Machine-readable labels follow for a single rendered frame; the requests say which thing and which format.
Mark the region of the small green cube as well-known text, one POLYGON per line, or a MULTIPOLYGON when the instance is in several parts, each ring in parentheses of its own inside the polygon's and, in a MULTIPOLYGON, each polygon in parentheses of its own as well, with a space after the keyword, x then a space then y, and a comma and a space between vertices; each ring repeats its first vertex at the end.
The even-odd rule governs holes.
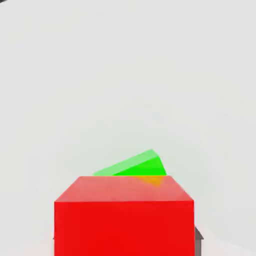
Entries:
POLYGON ((93 176, 166 176, 159 155, 152 149, 93 173, 93 176))

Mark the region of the small red cube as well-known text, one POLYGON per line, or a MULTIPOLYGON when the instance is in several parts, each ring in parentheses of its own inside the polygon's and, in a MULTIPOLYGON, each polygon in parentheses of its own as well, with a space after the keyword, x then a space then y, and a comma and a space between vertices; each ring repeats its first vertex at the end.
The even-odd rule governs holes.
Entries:
POLYGON ((54 202, 54 256, 195 256, 194 200, 169 175, 81 176, 54 202))

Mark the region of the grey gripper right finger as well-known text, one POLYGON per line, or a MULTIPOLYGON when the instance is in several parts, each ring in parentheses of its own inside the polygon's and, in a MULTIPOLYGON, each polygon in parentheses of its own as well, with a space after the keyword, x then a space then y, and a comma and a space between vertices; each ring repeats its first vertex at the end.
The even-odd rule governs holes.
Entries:
POLYGON ((204 237, 195 227, 195 256, 202 256, 202 240, 204 240, 204 237))

